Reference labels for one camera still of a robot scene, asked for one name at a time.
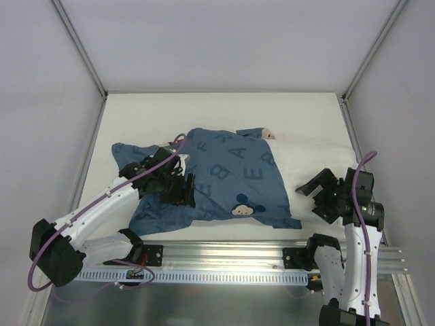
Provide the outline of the white pillow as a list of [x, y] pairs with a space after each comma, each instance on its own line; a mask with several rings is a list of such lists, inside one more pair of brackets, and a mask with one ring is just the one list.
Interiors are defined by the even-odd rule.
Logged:
[[280, 140], [268, 140], [267, 143], [281, 173], [292, 217], [301, 221], [304, 227], [323, 223], [312, 212], [312, 197], [296, 193], [296, 188], [310, 181], [325, 168], [330, 169], [337, 178], [345, 177], [349, 167], [357, 166], [353, 149], [344, 145], [303, 144]]

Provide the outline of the blue cartoon print pillowcase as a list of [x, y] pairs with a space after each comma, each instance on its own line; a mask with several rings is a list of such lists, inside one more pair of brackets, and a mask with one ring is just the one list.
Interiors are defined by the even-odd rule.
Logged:
[[301, 221], [291, 214], [273, 153], [259, 132], [194, 128], [185, 142], [168, 144], [166, 149], [188, 156], [186, 172], [195, 176], [196, 206], [163, 204], [157, 194], [146, 195], [129, 223], [136, 234], [172, 232], [193, 221], [244, 217], [273, 228], [301, 229]]

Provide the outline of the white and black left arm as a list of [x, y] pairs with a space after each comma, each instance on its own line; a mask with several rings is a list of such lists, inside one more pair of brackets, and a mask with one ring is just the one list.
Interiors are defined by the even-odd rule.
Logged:
[[143, 241], [128, 228], [94, 240], [90, 236], [121, 209], [144, 196], [155, 195], [163, 204], [195, 207], [195, 176], [186, 172], [188, 158], [179, 150], [160, 147], [144, 160], [125, 165], [114, 181], [84, 206], [54, 222], [38, 221], [31, 235], [29, 289], [42, 290], [33, 285], [36, 269], [48, 277], [51, 285], [62, 287], [84, 267], [109, 261], [128, 265], [144, 262]]

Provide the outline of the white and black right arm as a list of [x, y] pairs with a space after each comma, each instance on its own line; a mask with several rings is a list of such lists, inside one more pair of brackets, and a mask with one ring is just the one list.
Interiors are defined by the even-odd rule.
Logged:
[[385, 325], [377, 295], [385, 213], [382, 204], [372, 201], [374, 176], [348, 168], [345, 178], [337, 178], [325, 168], [296, 191], [308, 196], [317, 187], [312, 211], [327, 223], [343, 220], [347, 248], [342, 252], [338, 239], [314, 234], [290, 256], [297, 268], [320, 272], [325, 303], [319, 324]]

